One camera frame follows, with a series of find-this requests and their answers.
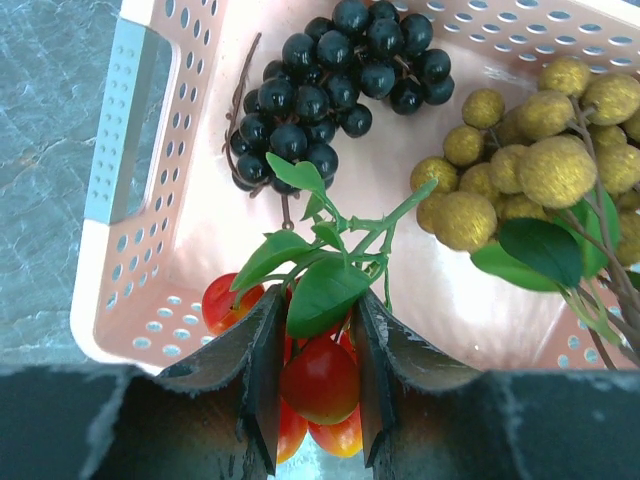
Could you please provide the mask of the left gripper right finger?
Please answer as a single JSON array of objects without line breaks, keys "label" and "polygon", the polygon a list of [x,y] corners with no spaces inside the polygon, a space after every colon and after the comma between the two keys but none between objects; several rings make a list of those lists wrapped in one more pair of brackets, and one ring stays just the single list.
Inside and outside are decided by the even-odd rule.
[{"label": "left gripper right finger", "polygon": [[367,468],[459,468],[451,397],[482,372],[444,353],[367,291],[354,306]]}]

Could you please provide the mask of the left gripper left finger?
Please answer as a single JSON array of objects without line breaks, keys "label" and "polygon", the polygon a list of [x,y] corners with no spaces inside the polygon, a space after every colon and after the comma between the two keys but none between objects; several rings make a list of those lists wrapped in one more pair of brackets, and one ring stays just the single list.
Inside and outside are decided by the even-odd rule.
[{"label": "left gripper left finger", "polygon": [[222,475],[276,472],[284,307],[279,287],[268,288],[239,323],[157,376],[187,396],[194,436]]}]

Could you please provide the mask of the dark grape bunch toy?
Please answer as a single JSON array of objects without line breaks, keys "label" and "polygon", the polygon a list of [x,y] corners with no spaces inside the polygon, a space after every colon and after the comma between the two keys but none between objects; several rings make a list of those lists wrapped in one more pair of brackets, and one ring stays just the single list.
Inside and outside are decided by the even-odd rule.
[{"label": "dark grape bunch toy", "polygon": [[258,87],[246,87],[250,65],[243,64],[223,144],[235,186],[251,195],[265,188],[283,199],[297,195],[277,179],[269,153],[310,162],[331,185],[339,166],[335,134],[360,138],[372,127],[362,97],[385,101],[400,116],[446,103],[455,87],[452,62],[433,38],[425,15],[401,13],[390,1],[339,1],[330,16],[286,39]]}]

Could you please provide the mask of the small red fruits toy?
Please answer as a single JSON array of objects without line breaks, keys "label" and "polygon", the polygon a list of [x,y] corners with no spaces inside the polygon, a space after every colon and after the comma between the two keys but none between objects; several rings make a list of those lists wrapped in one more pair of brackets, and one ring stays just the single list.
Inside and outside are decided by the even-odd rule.
[{"label": "small red fruits toy", "polygon": [[279,283],[286,307],[281,401],[308,424],[333,427],[352,418],[360,398],[357,363],[341,344],[341,333],[357,301],[375,281],[389,278],[398,221],[427,199],[438,181],[426,181],[386,217],[346,218],[311,162],[292,163],[274,153],[262,159],[285,186],[309,192],[303,217],[311,220],[314,239],[308,242],[290,227],[266,234],[239,271],[208,285],[202,316],[219,337],[257,305],[266,283]]}]

